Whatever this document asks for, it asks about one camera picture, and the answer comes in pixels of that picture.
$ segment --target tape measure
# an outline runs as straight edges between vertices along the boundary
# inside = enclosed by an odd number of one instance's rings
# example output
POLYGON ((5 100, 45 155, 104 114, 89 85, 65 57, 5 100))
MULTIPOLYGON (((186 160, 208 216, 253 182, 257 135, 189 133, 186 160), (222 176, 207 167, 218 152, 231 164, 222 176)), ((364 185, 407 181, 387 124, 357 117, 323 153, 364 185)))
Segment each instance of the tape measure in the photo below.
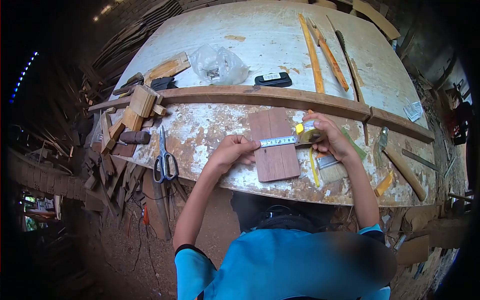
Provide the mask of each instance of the tape measure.
POLYGON ((271 147, 271 146, 281 146, 281 145, 288 145, 288 144, 295 144, 297 140, 295 136, 284 136, 284 137, 276 137, 273 139, 264 139, 260 140, 260 148, 271 147))
POLYGON ((303 144, 318 143, 326 137, 323 131, 316 129, 313 122, 317 120, 308 120, 297 124, 295 134, 292 136, 276 137, 271 139, 260 140, 260 148, 280 146, 287 144, 295 144, 295 146, 303 144))

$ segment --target person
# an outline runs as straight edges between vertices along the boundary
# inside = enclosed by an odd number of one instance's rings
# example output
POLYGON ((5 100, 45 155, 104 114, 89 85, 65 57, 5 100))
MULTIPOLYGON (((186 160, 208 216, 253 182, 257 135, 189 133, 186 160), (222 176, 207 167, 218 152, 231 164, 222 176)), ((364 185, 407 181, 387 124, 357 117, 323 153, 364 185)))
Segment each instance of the person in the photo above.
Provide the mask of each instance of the person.
MULTIPOLYGON (((303 117, 304 121, 310 119, 319 119, 314 122, 314 126, 327 135, 319 144, 313 145, 314 149, 331 152, 347 170, 357 222, 361 228, 358 233, 385 244, 384 234, 378 225, 380 216, 376 197, 359 155, 329 118, 321 113, 303 117)), ((309 299, 276 286, 275 282, 271 282, 271 278, 265 276, 272 270, 272 255, 277 247, 281 247, 280 243, 322 231, 318 221, 304 213, 298 213, 295 205, 276 205, 279 199, 268 198, 270 207, 264 210, 263 216, 258 219, 245 218, 244 212, 239 213, 240 201, 235 204, 231 202, 234 211, 239 215, 242 234, 231 243, 218 271, 207 256, 195 247, 208 198, 215 184, 233 164, 255 162, 253 151, 259 147, 259 141, 248 141, 242 135, 227 135, 203 168, 179 216, 173 236, 179 300, 292 297, 309 299)), ((385 287, 377 292, 378 294, 370 299, 388 299, 390 288, 385 287)))

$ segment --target workbench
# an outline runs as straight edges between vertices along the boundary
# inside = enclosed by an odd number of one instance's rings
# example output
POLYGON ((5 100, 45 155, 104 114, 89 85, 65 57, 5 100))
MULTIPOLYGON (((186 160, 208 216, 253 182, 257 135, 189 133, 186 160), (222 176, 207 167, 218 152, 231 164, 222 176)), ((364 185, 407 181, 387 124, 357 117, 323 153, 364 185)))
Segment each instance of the workbench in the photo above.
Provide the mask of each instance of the workbench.
MULTIPOLYGON (((191 55, 205 43, 224 46, 240 57, 250 67, 243 85, 254 85, 258 75, 272 72, 288 72, 292 79, 291 89, 315 91, 310 58, 298 20, 298 13, 314 19, 323 32, 327 43, 351 87, 345 92, 334 77, 321 49, 316 52, 322 71, 325 93, 357 101, 347 62, 335 33, 325 15, 328 15, 337 30, 344 36, 347 53, 355 63, 355 72, 361 79, 360 89, 365 104, 381 108, 403 118, 404 105, 419 101, 415 88, 392 47, 376 26, 355 16, 328 8, 285 1, 249 1, 217 5, 168 19, 146 41, 132 59, 116 89, 137 72, 146 74, 161 62, 185 51, 191 55)), ((186 69, 175 76, 178 87, 209 85, 192 70, 186 69)), ((159 153, 159 126, 166 131, 166 146, 177 159, 179 176, 197 180, 209 156, 227 134, 243 134, 250 137, 248 114, 266 106, 242 104, 170 104, 166 116, 155 121, 153 127, 144 128, 152 135, 147 145, 138 145, 133 157, 124 157, 136 164, 153 168, 159 153)), ((112 122, 121 118, 124 109, 111 115, 112 122)), ((287 109, 292 128, 306 114, 303 110, 287 109)), ((363 165, 375 188, 390 170, 394 170, 393 183, 378 197, 379 206, 401 207, 430 205, 434 203, 436 173, 423 164, 404 157, 409 167, 417 174, 427 192, 420 202, 411 186, 384 155, 386 165, 376 168, 373 161, 373 145, 380 127, 368 125, 366 145, 361 121, 330 117, 339 127, 344 127, 353 141, 367 153, 363 165)), ((425 114, 416 121, 428 128, 425 114)), ((433 146, 414 138, 390 131, 389 142, 401 153, 405 148, 434 163, 433 146)), ((260 194, 270 197, 323 204, 352 205, 352 192, 348 178, 315 186, 308 147, 297 148, 301 175, 295 179, 259 182, 255 165, 236 164, 219 182, 220 187, 235 191, 260 194)))

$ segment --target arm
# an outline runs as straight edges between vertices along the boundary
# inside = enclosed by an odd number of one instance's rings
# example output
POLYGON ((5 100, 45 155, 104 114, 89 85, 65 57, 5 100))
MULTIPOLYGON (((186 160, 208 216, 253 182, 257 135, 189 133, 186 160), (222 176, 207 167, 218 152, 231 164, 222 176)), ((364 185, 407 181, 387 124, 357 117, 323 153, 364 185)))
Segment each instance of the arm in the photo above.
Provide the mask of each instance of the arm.
POLYGON ((359 227, 365 228, 377 224, 380 220, 377 199, 359 155, 332 120, 321 113, 303 117, 304 121, 310 119, 319 119, 320 121, 314 122, 314 126, 327 135, 327 138, 319 144, 313 145, 314 149, 320 152, 330 151, 347 169, 359 227))
POLYGON ((235 162, 251 164, 255 161, 252 151, 259 141, 250 142, 243 135, 227 135, 212 154, 177 221, 173 235, 173 248, 184 244, 194 245, 204 219, 208 198, 220 176, 235 162))

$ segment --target blue shirt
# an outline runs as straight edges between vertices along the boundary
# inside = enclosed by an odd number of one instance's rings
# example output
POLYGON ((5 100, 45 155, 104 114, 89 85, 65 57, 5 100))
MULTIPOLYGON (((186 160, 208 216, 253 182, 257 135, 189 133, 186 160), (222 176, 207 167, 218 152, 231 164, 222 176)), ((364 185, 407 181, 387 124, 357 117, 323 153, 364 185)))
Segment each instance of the blue shirt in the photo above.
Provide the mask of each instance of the blue shirt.
MULTIPOLYGON (((369 231, 382 232, 376 224, 363 228, 358 233, 365 234, 369 231)), ((275 249, 309 234, 279 228, 243 232, 230 244, 218 271, 200 250, 191 245, 180 246, 175 256, 178 300, 194 300, 202 292, 203 299, 280 300, 303 296, 284 285, 276 284, 272 271, 275 249)), ((385 300, 389 297, 390 287, 385 287, 362 299, 385 300)))

